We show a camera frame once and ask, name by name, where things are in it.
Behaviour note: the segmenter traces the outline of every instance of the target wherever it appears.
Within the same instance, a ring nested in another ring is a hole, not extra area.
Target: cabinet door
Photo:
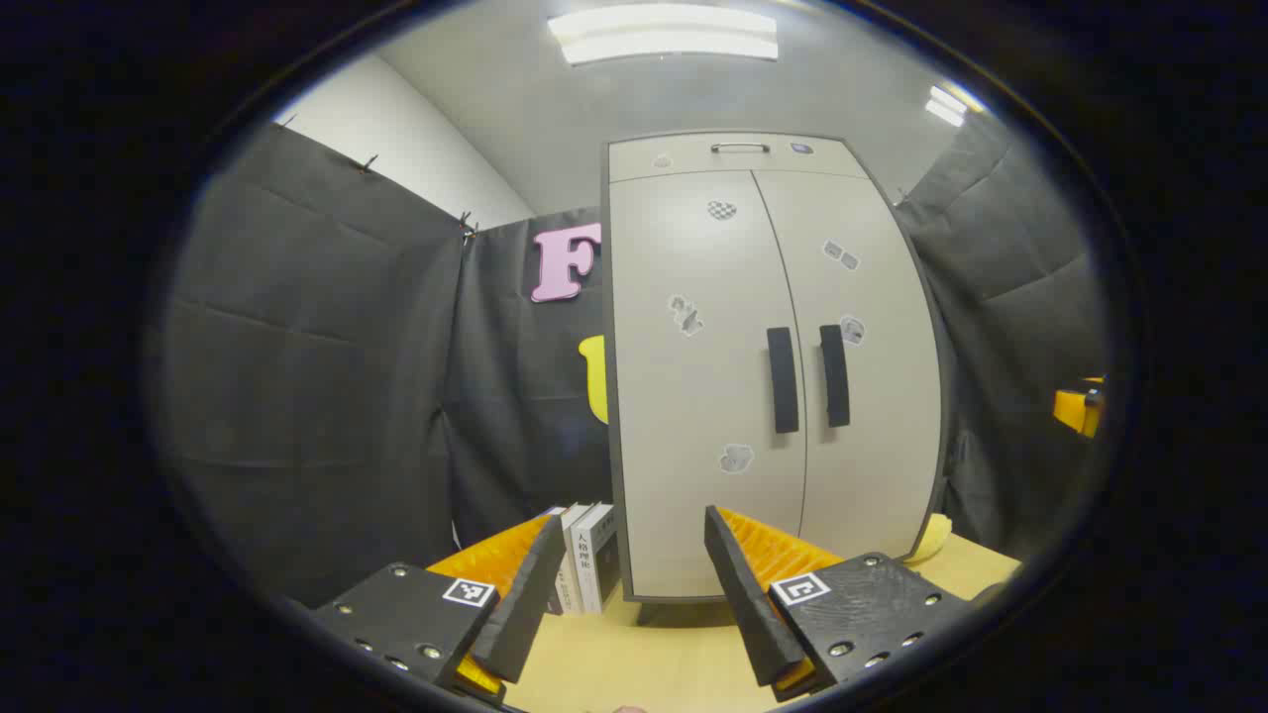
[[[779,249],[748,171],[611,184],[609,211],[614,468],[630,594],[720,596],[705,507],[789,532],[801,514],[805,429],[776,433],[767,348],[768,327],[789,329],[795,378],[784,386],[800,426],[800,356]]]
[[[801,537],[841,557],[907,554],[928,510],[942,433],[933,325],[912,254],[870,180],[756,175],[801,325],[809,442]],[[842,349],[822,348],[823,325],[842,326]],[[848,396],[848,425],[834,426],[824,360],[839,364],[842,353],[846,384],[833,386],[839,400]]]

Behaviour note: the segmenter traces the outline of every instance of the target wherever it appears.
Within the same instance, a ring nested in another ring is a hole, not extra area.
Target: pink letter f
[[[601,233],[598,223],[538,233],[533,241],[541,246],[541,261],[538,287],[533,289],[533,301],[549,302],[576,297],[581,292],[581,284],[572,280],[569,268],[577,268],[578,275],[590,274],[595,266],[595,247],[591,242],[595,245],[602,242]],[[572,244],[578,240],[583,242],[572,250]]]

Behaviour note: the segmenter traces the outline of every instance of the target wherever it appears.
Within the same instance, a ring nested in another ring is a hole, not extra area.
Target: ceiling
[[[621,3],[477,0],[379,55],[538,214],[598,204],[600,146],[610,140],[694,128],[839,136],[896,202],[956,131],[923,109],[943,79],[935,67],[820,3],[724,3],[776,20],[775,62],[700,55],[569,67],[547,19],[612,4]]]

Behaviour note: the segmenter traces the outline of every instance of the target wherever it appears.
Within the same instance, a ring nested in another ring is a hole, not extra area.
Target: cabinet top handle
[[[709,150],[713,151],[714,154],[721,154],[721,150],[725,146],[749,146],[749,147],[758,147],[758,148],[761,148],[762,154],[770,154],[771,152],[771,147],[770,146],[767,146],[765,143],[753,143],[753,142],[748,142],[748,141],[724,141],[721,143],[714,143],[713,146],[709,147]]]

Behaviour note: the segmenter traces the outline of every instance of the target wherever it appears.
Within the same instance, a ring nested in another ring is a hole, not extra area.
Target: white wall
[[[534,216],[484,157],[377,55],[344,67],[274,121],[349,156],[481,230]]]

